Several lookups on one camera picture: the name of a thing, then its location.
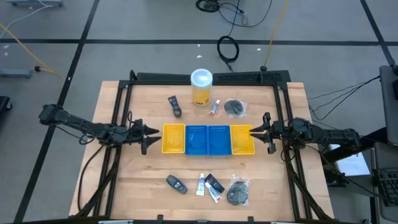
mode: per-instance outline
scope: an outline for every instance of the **gray floor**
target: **gray floor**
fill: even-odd
[[[44,9],[10,27],[22,39],[79,39],[93,0],[64,0],[63,8]],[[220,15],[205,14],[195,1],[184,0],[101,0],[88,34],[89,39],[218,39],[230,25]],[[367,0],[387,41],[398,41],[398,2]],[[251,23],[258,21],[268,1],[242,0]],[[282,9],[274,0],[268,18],[252,29],[236,27],[232,37],[268,40]],[[0,2],[0,22],[30,13],[23,7]],[[277,40],[377,41],[359,0],[289,1]],[[37,118],[44,104],[55,103],[65,81],[77,44],[27,44],[60,77],[37,73],[33,78],[0,78],[0,95],[12,98],[14,109],[0,131],[0,222],[12,222],[47,130]],[[227,54],[233,47],[223,45]],[[266,45],[240,45],[241,53],[232,64],[236,72],[255,71],[264,63]],[[398,60],[398,47],[389,47]],[[380,47],[275,45],[268,63],[270,70],[289,70],[292,81],[304,82],[308,96],[337,90],[369,80],[387,63]],[[0,44],[0,67],[30,68],[36,65],[18,44]],[[93,117],[100,84],[120,80],[130,69],[136,72],[191,73],[196,68],[228,72],[212,44],[86,44],[81,53],[65,108],[84,118]],[[320,105],[330,98],[310,101]],[[326,113],[331,107],[320,110]],[[383,127],[384,114],[379,82],[357,91],[334,111],[325,123],[337,128],[354,128],[367,134]],[[83,147],[76,139],[56,130],[25,221],[64,218],[68,215],[75,189]],[[336,218],[359,222],[370,217],[368,198],[330,189]]]

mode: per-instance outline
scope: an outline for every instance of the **plastic bin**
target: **plastic bin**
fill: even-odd
[[[185,127],[186,155],[209,155],[207,125],[187,125]]]
[[[162,153],[185,152],[185,124],[164,124]]]
[[[231,130],[229,126],[209,126],[210,155],[231,155]]]
[[[249,135],[251,125],[231,125],[232,154],[251,155],[256,153],[254,138]]]

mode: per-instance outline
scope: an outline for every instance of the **plastic bag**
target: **plastic bag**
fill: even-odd
[[[227,99],[224,104],[224,110],[228,113],[229,118],[242,118],[246,116],[247,104],[235,99]]]
[[[250,179],[233,174],[226,198],[233,205],[249,205]]]

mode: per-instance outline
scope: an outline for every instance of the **blue tray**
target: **blue tray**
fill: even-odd
[[[232,154],[229,126],[209,126],[208,132],[210,155],[227,156]]]
[[[187,125],[185,127],[185,154],[209,155],[208,126]]]

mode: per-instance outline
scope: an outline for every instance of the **wooden tabletop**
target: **wooden tabletop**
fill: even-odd
[[[110,123],[118,82],[103,82],[99,93],[93,121]],[[289,95],[294,117],[311,120],[303,83],[288,83]],[[268,86],[214,86],[211,103],[204,107],[192,103],[191,86],[133,86],[130,110],[133,119],[142,118],[149,127],[160,130],[154,136],[162,135],[165,123],[231,125],[262,124],[262,115],[268,111],[272,120],[277,120],[277,111],[272,87]],[[176,95],[182,109],[182,117],[175,118],[167,98]],[[284,118],[287,118],[280,92]],[[229,118],[223,109],[228,98],[242,100],[248,104],[246,116]],[[215,115],[209,115],[213,103],[221,101]],[[255,221],[293,221],[292,203],[285,163],[280,159],[282,145],[275,141],[277,152],[267,153],[267,144],[255,140],[256,154],[246,156],[186,156],[185,154],[162,154],[162,141],[148,148],[146,156],[141,155],[140,145],[123,146],[118,179],[114,195],[111,218],[154,220],[164,215],[165,220],[224,220],[245,221],[253,216]],[[97,142],[86,147],[82,167],[99,148]],[[98,186],[103,162],[102,150],[89,164],[81,193],[84,205]],[[302,163],[307,188],[322,209],[333,217],[325,176],[320,156],[313,149],[302,149]],[[251,180],[249,186],[249,205],[235,206],[227,202],[226,191],[222,200],[215,203],[206,189],[205,196],[197,196],[196,188],[200,173],[212,173],[228,189],[233,174]],[[182,195],[172,189],[165,181],[169,175],[178,177],[188,188]],[[101,213],[108,191],[105,190]],[[297,190],[300,214],[304,217],[302,196]],[[77,188],[70,214],[77,212]]]

